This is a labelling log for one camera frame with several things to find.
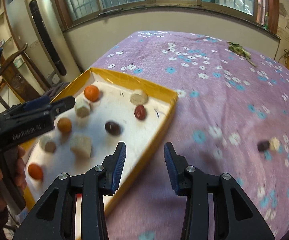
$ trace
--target metal screw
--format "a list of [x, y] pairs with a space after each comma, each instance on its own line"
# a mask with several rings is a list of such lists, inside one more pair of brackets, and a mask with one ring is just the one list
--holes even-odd
[[64, 179], [66, 179], [67, 177], [68, 177], [67, 173], [61, 173], [61, 174], [59, 175], [59, 179], [61, 179], [61, 180], [64, 180]]
[[95, 171], [103, 171], [104, 167], [102, 165], [97, 165], [94, 167]]
[[224, 174], [222, 174], [222, 178], [231, 179], [231, 175], [229, 173], [224, 173]]
[[196, 171], [196, 168], [193, 167], [193, 166], [188, 166], [188, 167], [187, 167], [187, 171], [188, 171], [188, 172], [194, 172], [194, 171]]

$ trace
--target purple bedsheet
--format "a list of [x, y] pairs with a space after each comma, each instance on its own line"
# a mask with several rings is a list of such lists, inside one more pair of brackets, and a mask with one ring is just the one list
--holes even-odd
[[[107, 219], [111, 240], [180, 239], [186, 197], [171, 188], [163, 157], [167, 141], [203, 172], [232, 174], [276, 239], [289, 229], [289, 71], [248, 51], [257, 68], [217, 38], [142, 31], [92, 65], [147, 79], [179, 95], [159, 150]], [[257, 143], [273, 137], [281, 142], [278, 152], [259, 153]]]

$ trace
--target dark cloth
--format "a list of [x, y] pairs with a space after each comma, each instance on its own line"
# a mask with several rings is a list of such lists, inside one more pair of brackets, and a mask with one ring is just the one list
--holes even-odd
[[69, 84], [70, 84], [69, 82], [61, 82], [61, 83], [57, 84], [56, 87], [49, 88], [42, 96], [49, 96], [51, 98], [51, 100], [53, 100]]

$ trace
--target window frame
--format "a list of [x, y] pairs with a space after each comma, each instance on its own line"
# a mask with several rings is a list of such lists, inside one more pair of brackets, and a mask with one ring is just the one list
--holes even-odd
[[[238, 17], [240, 19], [259, 25], [257, 23], [258, 0], [253, 0], [253, 15], [247, 14], [245, 12], [239, 11], [231, 7], [227, 7], [225, 5], [220, 5], [220, 4], [216, 4], [213, 2], [205, 2], [202, 0], [144, 0], [144, 1], [138, 1], [138, 2], [125, 3], [122, 5], [117, 5], [117, 6], [113, 6], [109, 8], [103, 8], [102, 0], [96, 0], [96, 1], [97, 1], [98, 8], [99, 8], [98, 11], [72, 21], [70, 17], [70, 10], [69, 10], [67, 0], [55, 0], [55, 5], [59, 12], [60, 20], [62, 21], [64, 30], [67, 30], [68, 28], [71, 28], [82, 22], [86, 22], [88, 20], [104, 16], [105, 13], [111, 12], [111, 11], [114, 12], [115, 10], [121, 9], [122, 11], [122, 9], [126, 10], [126, 9], [133, 9], [133, 8], [139, 8], [139, 7], [156, 7], [156, 6], [158, 7], [158, 6], [166, 6], [166, 5], [175, 6], [175, 7], [179, 6], [179, 7], [188, 7], [188, 8], [203, 8], [211, 12], [215, 11], [215, 12], [224, 13], [230, 16]], [[275, 23], [273, 23], [273, 21], [277, 17], [278, 15], [277, 16], [270, 15], [270, 11], [269, 11], [269, 24], [268, 24], [269, 31], [271, 31], [273, 34], [277, 33]]]

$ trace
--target orange fruit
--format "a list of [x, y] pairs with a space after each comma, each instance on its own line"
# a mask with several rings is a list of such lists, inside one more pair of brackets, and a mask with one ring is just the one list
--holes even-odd
[[60, 132], [62, 133], [71, 132], [72, 124], [69, 118], [67, 117], [60, 118], [57, 125]]
[[99, 99], [100, 91], [96, 86], [90, 85], [85, 88], [84, 95], [86, 99], [95, 102]]
[[35, 163], [31, 163], [28, 167], [28, 173], [31, 178], [42, 180], [43, 179], [43, 171], [42, 168]]

